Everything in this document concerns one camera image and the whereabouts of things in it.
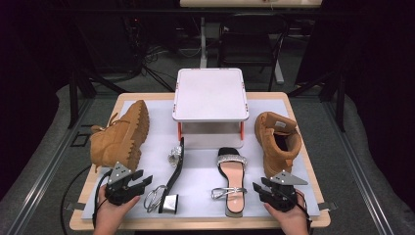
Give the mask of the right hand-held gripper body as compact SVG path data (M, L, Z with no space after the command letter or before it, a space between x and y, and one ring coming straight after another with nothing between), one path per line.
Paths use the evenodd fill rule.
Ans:
M272 183L269 191L264 190L265 196L259 198L280 212L287 212L298 204L295 185L307 185L307 182L283 170L268 178Z

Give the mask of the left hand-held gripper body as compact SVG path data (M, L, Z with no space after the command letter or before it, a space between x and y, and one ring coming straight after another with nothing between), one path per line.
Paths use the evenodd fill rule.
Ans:
M131 174L134 172L120 162L115 164L105 190L105 197L110 203L120 206L129 202L135 196L142 195L136 194L134 191L134 187L138 183L129 186L129 182L132 181Z

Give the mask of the black silver-strap heeled sandal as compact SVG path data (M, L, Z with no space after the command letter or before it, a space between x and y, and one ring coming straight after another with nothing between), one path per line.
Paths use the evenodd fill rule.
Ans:
M179 145L171 149L168 155L168 161L174 167L174 172L165 185L159 185L147 194L144 200L146 212L177 213L179 195L171 194L170 191L181 174L184 151L184 138L181 138Z
M227 186L214 188L210 195L214 200L224 199L225 215L242 217L245 208L244 177L247 159L237 149L223 147L218 150L217 167L219 173L227 180Z

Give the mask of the tan suede lace-up boot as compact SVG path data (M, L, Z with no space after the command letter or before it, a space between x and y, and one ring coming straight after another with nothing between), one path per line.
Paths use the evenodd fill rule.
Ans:
M267 177L292 171L301 149L297 123L272 112L263 112L255 120L254 134L263 150L263 168Z
M147 105L143 100L133 103L119 119L111 117L107 127L93 125L90 137L90 159L95 167L114 167L121 163L135 171L141 158L141 145L150 128Z

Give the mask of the white shoe rack orange posts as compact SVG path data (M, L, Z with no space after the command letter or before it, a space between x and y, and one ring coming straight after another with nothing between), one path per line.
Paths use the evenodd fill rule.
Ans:
M241 148L249 119L239 69L182 69L172 109L177 135L189 149Z

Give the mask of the person's left hand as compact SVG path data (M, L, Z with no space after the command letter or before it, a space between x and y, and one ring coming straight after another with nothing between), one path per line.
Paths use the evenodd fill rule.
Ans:
M115 235L126 214L140 200L139 196L135 196L129 202L116 206L107 201L105 190L105 186L99 190L99 204L101 206L97 210L93 235Z

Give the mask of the person's right hand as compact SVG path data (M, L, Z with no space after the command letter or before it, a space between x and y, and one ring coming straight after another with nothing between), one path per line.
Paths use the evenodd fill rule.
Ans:
M280 224L281 229L286 235L308 235L308 218L305 214L305 200L302 191L296 192L298 205L289 211L277 211L268 203L264 203L265 209Z

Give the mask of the black metal stand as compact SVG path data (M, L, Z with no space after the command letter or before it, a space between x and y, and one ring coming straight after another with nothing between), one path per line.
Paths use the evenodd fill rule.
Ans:
M329 102L332 100L334 94L337 94L335 122L340 131L345 132L344 107L346 97L346 78L340 71L330 71L315 80L308 81L294 91L289 92L288 96L297 97L299 94L311 89L318 84L323 84L323 88L318 95L321 102Z
M73 128L79 118L78 91L81 91L83 96L87 99L93 99L97 95L97 91L93 87L92 81L101 83L117 94L126 93L125 89L106 80L92 70L73 69L69 77L70 121L68 128Z

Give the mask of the black chair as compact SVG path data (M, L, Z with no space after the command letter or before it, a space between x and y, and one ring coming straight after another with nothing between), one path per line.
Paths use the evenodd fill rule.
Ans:
M271 68L268 90L276 79L275 69L288 20L278 14L234 14L219 25L217 65L219 67Z

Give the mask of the desk with white legs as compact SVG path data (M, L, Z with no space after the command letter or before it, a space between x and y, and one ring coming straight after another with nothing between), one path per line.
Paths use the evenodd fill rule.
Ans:
M299 9L319 9L323 0L179 0L181 8L190 10L208 9L260 9L260 10L299 10ZM205 69L208 63L206 22L205 17L201 17L201 61L200 68ZM274 69L276 83L284 84L285 80L281 72L279 62Z

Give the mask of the aluminium floor rail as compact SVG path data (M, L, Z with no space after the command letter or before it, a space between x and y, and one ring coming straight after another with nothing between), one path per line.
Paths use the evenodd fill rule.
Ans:
M323 102L322 106L330 119L330 123L335 129L336 135L340 139L344 150L346 152L346 162L347 166L352 174L355 184L357 185L360 195L363 198L363 201L366 205L367 210L369 211L372 220L375 223L375 226L380 235L394 235L394 232L391 228L391 225L379 203L375 192L373 191L366 174L360 164L360 161L355 154L354 149L349 142L345 132L342 132L339 128L336 118L335 110L330 103Z
M62 235L68 230L71 212L66 203L75 203L83 187L82 170L89 157L71 142L82 129L92 99L79 102L79 118L73 128L66 98L22 173L0 201L0 235Z

